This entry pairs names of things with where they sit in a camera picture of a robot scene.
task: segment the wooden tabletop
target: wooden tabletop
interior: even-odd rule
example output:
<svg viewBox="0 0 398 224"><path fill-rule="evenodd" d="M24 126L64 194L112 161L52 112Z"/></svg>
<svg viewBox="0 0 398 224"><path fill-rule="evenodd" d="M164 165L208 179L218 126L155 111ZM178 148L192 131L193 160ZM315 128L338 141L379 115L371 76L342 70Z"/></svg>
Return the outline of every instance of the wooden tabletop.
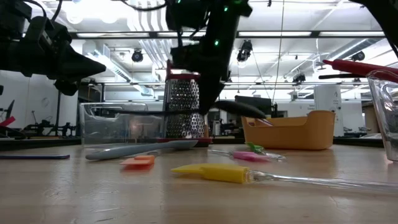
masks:
<svg viewBox="0 0 398 224"><path fill-rule="evenodd" d="M219 150L243 145L215 145ZM234 161L206 149L161 152L147 171L122 159L90 162L80 146L1 154L70 154L59 161L0 161L0 220L10 224L89 223L397 223L398 196L265 182L231 184L170 173L185 164L237 163L275 174L398 182L398 166L380 148L333 146L281 151L287 162Z"/></svg>

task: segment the clear spatula handle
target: clear spatula handle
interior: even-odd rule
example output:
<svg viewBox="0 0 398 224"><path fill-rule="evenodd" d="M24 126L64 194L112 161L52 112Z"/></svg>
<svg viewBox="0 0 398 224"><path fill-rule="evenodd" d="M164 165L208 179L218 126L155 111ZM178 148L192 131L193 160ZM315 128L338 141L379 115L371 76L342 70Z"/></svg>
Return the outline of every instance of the clear spatula handle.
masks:
<svg viewBox="0 0 398 224"><path fill-rule="evenodd" d="M370 181L343 180L343 179L322 179L322 178L310 178L310 177L290 177L284 175L268 174L259 171L253 171L252 173L253 173L253 179L258 181L274 180L274 181L284 181L284 182L297 182L305 184L323 185L326 187L381 191L381 192L398 194L398 184L391 184L385 182L370 182Z"/></svg>

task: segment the orange bin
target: orange bin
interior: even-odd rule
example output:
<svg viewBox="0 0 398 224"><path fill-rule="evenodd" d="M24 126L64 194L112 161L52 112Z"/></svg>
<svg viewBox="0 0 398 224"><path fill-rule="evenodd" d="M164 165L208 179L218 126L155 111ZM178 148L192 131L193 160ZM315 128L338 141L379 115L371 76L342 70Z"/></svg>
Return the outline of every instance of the orange bin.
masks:
<svg viewBox="0 0 398 224"><path fill-rule="evenodd" d="M273 126L242 117L244 139L265 149L327 149L333 144L335 114L315 110L308 116L267 119Z"/></svg>

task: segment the computer monitor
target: computer monitor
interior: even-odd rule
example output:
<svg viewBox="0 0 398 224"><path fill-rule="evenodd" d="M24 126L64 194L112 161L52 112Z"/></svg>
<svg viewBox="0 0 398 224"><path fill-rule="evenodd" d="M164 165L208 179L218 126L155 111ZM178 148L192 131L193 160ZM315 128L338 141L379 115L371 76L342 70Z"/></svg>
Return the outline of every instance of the computer monitor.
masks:
<svg viewBox="0 0 398 224"><path fill-rule="evenodd" d="M235 101L254 106L265 114L272 114L272 101L267 98L251 97L251 96L235 96Z"/></svg>

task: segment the green clip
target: green clip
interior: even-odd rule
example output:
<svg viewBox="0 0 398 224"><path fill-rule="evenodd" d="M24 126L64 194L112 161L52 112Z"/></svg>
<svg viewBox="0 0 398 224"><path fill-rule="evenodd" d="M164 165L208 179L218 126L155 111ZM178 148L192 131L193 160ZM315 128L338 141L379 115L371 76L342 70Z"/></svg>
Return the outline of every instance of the green clip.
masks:
<svg viewBox="0 0 398 224"><path fill-rule="evenodd" d="M255 144L253 144L253 142L245 142L247 146L250 147L250 150L252 150L252 152L261 154L262 151L264 150L264 147L262 146L257 146Z"/></svg>

